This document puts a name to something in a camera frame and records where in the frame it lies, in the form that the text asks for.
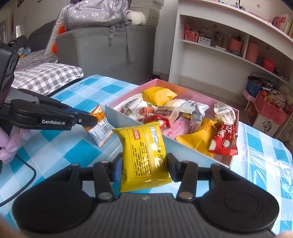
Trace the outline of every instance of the yellow snack package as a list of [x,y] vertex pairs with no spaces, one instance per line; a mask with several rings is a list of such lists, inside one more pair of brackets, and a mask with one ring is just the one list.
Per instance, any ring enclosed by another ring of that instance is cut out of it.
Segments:
[[150,87],[142,92],[144,101],[157,106],[164,106],[166,102],[172,100],[176,96],[177,94],[170,89],[162,87]]
[[216,132],[214,121],[204,118],[201,123],[201,127],[197,132],[188,135],[180,135],[176,137],[176,140],[180,143],[195,149],[211,158],[213,154],[210,153],[209,146],[212,141],[212,137]]
[[123,146],[120,192],[154,188],[172,181],[159,125],[154,122],[112,130]]

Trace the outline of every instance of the red snack package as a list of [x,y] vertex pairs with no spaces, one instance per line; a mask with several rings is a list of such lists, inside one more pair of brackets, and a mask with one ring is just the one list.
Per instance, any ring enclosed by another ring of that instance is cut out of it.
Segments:
[[162,130],[164,127],[167,127],[166,118],[164,118],[163,116],[154,115],[154,114],[146,116],[142,123],[147,124],[147,123],[156,122],[156,121],[160,122],[160,130]]
[[217,123],[217,133],[214,135],[211,145],[209,146],[209,152],[219,155],[237,155],[238,149],[236,146],[235,127],[231,124]]

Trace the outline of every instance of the blue and white checkered tablecloth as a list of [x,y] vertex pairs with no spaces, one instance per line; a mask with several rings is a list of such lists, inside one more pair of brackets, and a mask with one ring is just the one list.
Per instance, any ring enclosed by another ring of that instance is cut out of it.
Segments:
[[[127,82],[109,77],[94,75],[75,83],[54,95],[72,107],[84,111],[93,110],[137,87]],[[231,169],[247,178],[254,184],[271,193],[280,206],[280,213],[272,231],[276,234],[292,229],[293,221],[293,165],[292,155],[283,144],[256,129],[239,123],[237,147],[239,155],[232,161]],[[37,184],[71,163],[80,163],[82,167],[92,166],[102,160],[112,160],[122,146],[117,135],[113,135],[99,148],[90,134],[80,125],[75,125],[71,131],[33,131],[30,140],[24,141],[18,155],[33,166]],[[14,159],[4,165],[0,174],[0,202],[6,200],[32,177],[33,172]],[[119,183],[113,184],[115,193],[119,191]],[[170,183],[137,193],[177,193],[180,183]],[[84,191],[94,196],[92,182],[84,182]],[[207,181],[199,181],[197,196],[208,190]],[[13,226],[12,202],[0,208],[0,213]]]

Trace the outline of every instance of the checkered pillow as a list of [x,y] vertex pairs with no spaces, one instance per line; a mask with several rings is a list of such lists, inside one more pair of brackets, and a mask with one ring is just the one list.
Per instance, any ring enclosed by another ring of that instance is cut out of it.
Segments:
[[32,69],[15,71],[12,87],[48,95],[83,75],[83,70],[76,66],[44,63]]

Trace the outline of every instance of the red basket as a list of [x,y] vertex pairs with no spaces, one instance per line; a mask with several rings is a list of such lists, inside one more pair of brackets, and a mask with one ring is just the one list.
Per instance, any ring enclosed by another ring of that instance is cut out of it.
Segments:
[[267,103],[260,92],[256,96],[255,105],[258,109],[259,114],[262,116],[271,119],[279,125],[283,125],[287,118],[289,117],[285,112],[276,108],[270,103]]
[[264,57],[263,58],[263,67],[265,69],[267,69],[268,71],[273,72],[276,67],[276,63],[274,61],[271,61],[270,59]]
[[198,42],[199,35],[200,35],[199,32],[191,31],[191,30],[185,30],[184,39],[194,41],[194,42]]

